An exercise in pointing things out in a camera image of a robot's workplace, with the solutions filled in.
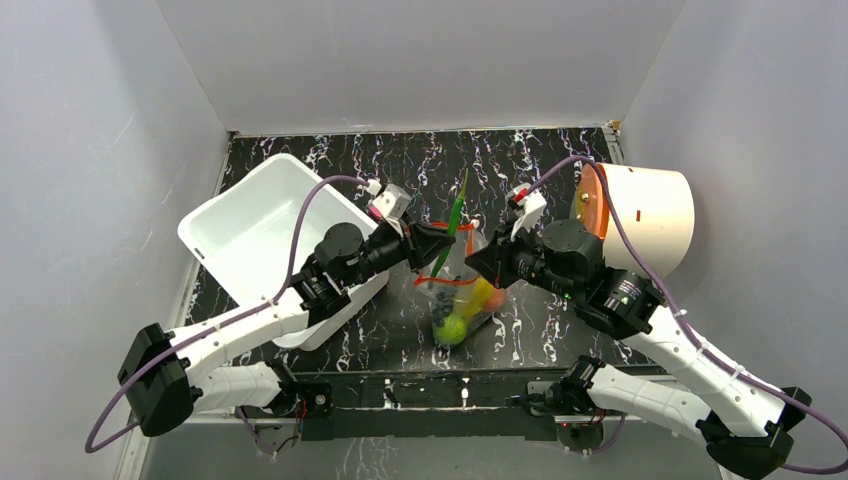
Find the orange peach toy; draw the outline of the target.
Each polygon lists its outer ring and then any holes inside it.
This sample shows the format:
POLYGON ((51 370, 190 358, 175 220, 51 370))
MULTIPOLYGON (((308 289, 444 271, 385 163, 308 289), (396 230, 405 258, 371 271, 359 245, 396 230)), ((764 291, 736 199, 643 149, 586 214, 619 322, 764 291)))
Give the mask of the orange peach toy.
POLYGON ((498 311, 504 304, 505 291, 496 289, 491 296, 483 303, 482 310, 485 312, 498 311))

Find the green pear toy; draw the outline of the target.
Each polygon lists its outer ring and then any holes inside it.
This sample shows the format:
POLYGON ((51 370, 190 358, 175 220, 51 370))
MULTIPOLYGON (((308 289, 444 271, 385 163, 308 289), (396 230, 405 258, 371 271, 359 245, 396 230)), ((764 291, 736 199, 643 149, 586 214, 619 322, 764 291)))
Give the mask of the green pear toy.
POLYGON ((463 317, 450 314, 437 319, 432 325, 432 332, 438 345, 450 348, 460 344, 466 338, 468 327, 463 317))

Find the black grape bunch toy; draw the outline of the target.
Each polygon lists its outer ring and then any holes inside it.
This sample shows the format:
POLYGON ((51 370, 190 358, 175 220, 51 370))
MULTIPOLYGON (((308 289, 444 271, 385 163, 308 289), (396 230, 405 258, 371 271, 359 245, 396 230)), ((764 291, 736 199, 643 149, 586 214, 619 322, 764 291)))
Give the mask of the black grape bunch toy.
POLYGON ((453 313, 458 290, 459 286, 454 283, 431 282, 428 285, 432 300, 432 323, 453 313))

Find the yellow starfruit toy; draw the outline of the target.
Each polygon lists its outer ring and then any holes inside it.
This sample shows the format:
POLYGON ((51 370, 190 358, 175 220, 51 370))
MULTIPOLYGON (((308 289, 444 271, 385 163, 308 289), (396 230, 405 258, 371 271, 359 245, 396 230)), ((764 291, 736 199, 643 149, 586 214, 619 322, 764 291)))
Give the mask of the yellow starfruit toy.
POLYGON ((478 277, 472 286, 471 297, 462 310, 462 317, 465 319, 470 319, 481 312, 485 312, 482 310, 482 305, 496 290, 494 286, 481 277, 478 277))

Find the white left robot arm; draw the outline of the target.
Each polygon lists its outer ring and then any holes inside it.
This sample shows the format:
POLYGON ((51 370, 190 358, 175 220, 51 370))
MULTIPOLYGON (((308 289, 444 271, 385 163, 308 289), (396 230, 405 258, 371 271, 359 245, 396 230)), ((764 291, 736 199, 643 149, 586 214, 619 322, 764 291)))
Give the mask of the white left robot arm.
POLYGON ((274 338, 348 319, 378 290, 378 276, 405 263, 419 271, 455 241, 444 227, 408 217, 370 232, 350 222, 329 227, 283 288, 257 305, 166 331, 137 332, 118 372, 120 395, 147 437, 174 430, 194 412, 227 407, 294 411, 299 391, 282 368, 229 361, 274 338))

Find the green chili pepper toy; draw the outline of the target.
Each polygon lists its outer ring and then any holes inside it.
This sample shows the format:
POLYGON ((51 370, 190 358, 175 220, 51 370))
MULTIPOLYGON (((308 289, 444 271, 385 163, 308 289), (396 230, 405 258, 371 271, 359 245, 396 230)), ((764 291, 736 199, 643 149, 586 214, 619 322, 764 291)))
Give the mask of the green chili pepper toy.
MULTIPOLYGON (((463 172, 462 181, 460 183, 460 187, 459 187, 459 191, 457 193, 457 197, 454 200, 453 205, 451 207, 450 217, 448 219, 448 226, 446 227, 447 233, 450 234, 452 237, 456 236, 456 232, 457 232, 458 227, 460 225, 462 209, 463 209, 465 199, 466 199, 467 180, 468 180, 468 170, 465 170, 463 172)), ((430 272, 430 276, 432 278, 435 278, 437 276, 437 274, 439 273, 439 271, 441 270, 441 268, 443 267, 443 265, 447 261, 450 250, 451 250, 451 247, 448 246, 447 248, 443 249, 441 251, 441 253, 439 254, 439 256, 436 259, 435 264, 434 264, 434 266, 433 266, 433 268, 430 272)))

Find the white plastic bin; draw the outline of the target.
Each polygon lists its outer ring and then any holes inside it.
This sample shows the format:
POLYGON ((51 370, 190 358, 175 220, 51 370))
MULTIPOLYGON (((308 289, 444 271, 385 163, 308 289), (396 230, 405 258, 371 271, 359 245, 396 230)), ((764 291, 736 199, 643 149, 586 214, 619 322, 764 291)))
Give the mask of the white plastic bin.
MULTIPOLYGON (((286 278, 300 269, 327 230, 349 222, 369 235, 376 228, 354 203, 327 185, 310 202, 302 229, 294 231, 303 200, 321 178, 291 154, 276 154, 225 192, 184 217, 178 236, 240 307, 267 303, 286 278)), ((286 349, 312 351, 353 319, 383 289, 383 272, 349 292, 350 305, 310 324, 301 299, 288 289, 276 309, 221 329, 216 346, 235 356, 268 341, 286 349)))

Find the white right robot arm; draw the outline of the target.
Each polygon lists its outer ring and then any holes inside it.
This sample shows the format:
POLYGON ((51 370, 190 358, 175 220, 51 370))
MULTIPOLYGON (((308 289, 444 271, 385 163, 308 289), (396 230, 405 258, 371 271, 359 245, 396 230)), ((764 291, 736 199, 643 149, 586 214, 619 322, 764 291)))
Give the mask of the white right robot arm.
POLYGON ((582 355, 557 382, 530 383, 510 404, 535 415, 619 411, 662 426, 702 446, 720 466, 746 479, 781 468, 791 429, 810 397, 797 387, 772 395, 724 371, 705 345, 694 345, 664 295, 637 273, 606 265, 601 240, 576 220, 541 234, 502 225, 466 264, 497 287, 517 281, 565 299, 593 329, 649 356, 678 381, 670 388, 582 355))

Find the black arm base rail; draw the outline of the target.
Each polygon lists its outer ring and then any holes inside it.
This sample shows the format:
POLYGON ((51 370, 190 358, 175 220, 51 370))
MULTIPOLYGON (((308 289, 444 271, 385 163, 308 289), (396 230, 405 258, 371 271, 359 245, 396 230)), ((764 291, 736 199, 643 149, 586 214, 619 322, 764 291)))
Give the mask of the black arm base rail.
POLYGON ((142 432, 164 435, 201 412, 233 410, 260 427, 284 420, 305 441, 356 437, 523 437, 552 441, 558 416, 594 413, 562 396, 564 368, 292 372, 281 362, 218 367, 190 380, 168 360, 130 386, 142 432))

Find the clear orange zip bag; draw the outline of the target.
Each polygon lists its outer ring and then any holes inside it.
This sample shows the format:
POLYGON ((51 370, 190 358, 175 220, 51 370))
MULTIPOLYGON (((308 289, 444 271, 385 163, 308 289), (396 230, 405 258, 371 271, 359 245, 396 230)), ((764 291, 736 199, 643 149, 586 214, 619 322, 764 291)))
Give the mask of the clear orange zip bag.
POLYGON ((494 287, 465 259, 486 245, 480 221, 457 227, 456 242, 445 262, 431 263, 418 274, 414 285, 428 299, 432 336, 437 346, 450 349, 461 344, 506 302, 503 289, 494 287))

